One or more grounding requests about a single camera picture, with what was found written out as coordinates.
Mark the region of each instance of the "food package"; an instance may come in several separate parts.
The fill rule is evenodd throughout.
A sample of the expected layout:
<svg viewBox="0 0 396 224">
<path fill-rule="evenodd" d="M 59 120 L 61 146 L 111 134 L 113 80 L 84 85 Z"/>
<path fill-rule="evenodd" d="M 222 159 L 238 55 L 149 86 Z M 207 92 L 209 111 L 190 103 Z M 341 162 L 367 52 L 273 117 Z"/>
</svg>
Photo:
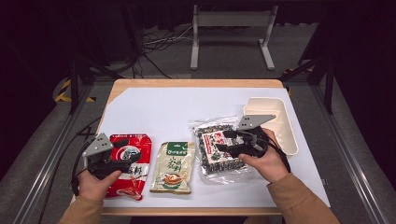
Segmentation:
<svg viewBox="0 0 396 224">
<path fill-rule="evenodd" d="M 190 194 L 194 163 L 193 142 L 167 142 L 161 145 L 155 164 L 150 192 Z"/>
<path fill-rule="evenodd" d="M 127 138 L 128 144 L 124 147 L 114 147 L 111 160 L 127 160 L 136 153 L 141 153 L 139 161 L 132 163 L 128 173 L 123 173 L 114 184 L 108 188 L 107 197 L 127 196 L 140 201 L 143 199 L 142 191 L 149 173 L 151 157 L 151 140 L 146 134 L 113 134 L 111 142 Z"/>
</svg>

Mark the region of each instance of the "sleeve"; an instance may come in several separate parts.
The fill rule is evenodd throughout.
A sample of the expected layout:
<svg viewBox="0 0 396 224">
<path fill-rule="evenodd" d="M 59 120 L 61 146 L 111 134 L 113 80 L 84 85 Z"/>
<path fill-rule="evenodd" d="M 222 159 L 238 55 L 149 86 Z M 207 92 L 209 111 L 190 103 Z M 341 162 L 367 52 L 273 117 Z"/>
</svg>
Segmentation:
<svg viewBox="0 0 396 224">
<path fill-rule="evenodd" d="M 97 224 L 103 210 L 103 202 L 77 196 L 76 200 L 64 212 L 60 224 Z"/>
<path fill-rule="evenodd" d="M 268 189 L 288 224 L 339 223 L 330 208 L 292 173 Z"/>
</svg>

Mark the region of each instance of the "black cable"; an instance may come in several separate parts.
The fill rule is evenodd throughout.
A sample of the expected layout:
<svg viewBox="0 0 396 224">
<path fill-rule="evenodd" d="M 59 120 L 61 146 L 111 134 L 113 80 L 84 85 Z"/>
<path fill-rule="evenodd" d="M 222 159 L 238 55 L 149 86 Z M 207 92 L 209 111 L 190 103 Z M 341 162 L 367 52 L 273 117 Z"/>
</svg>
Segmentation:
<svg viewBox="0 0 396 224">
<path fill-rule="evenodd" d="M 168 75 L 166 75 L 150 58 L 148 58 L 148 56 L 146 55 L 146 53 L 142 54 L 149 62 L 152 63 L 152 65 L 154 65 L 154 67 L 156 67 L 158 69 L 158 71 L 160 71 L 165 77 L 171 78 Z"/>
<path fill-rule="evenodd" d="M 51 189 L 52 189 L 53 181 L 54 181 L 54 179 L 55 179 L 55 175 L 56 175 L 56 172 L 58 171 L 59 164 L 61 163 L 62 157 L 64 156 L 66 150 L 70 147 L 70 145 L 73 143 L 73 141 L 74 141 L 80 134 L 82 134 L 85 130 L 87 130 L 93 123 L 95 123 L 95 122 L 96 122 L 97 120 L 99 120 L 100 118 L 101 118 L 101 117 L 99 117 L 99 118 L 93 120 L 93 121 L 90 122 L 88 125 L 86 125 L 81 131 L 79 131 L 78 133 L 76 133 L 76 135 L 68 142 L 68 144 L 67 144 L 66 147 L 64 148 L 64 151 L 62 152 L 61 156 L 60 156 L 59 159 L 56 161 L 55 169 L 54 169 L 53 173 L 50 175 L 49 189 L 48 189 L 48 191 L 47 191 L 46 198 L 45 198 L 45 200 L 44 200 L 44 205 L 43 205 L 43 208 L 41 209 L 40 217 L 39 217 L 39 219 L 38 219 L 38 223 L 39 223 L 39 224 L 40 224 L 41 221 L 43 220 L 43 216 L 44 216 L 44 213 L 45 213 L 46 207 L 47 207 L 47 202 L 48 202 L 49 197 L 50 197 L 50 192 L 51 192 Z"/>
</svg>

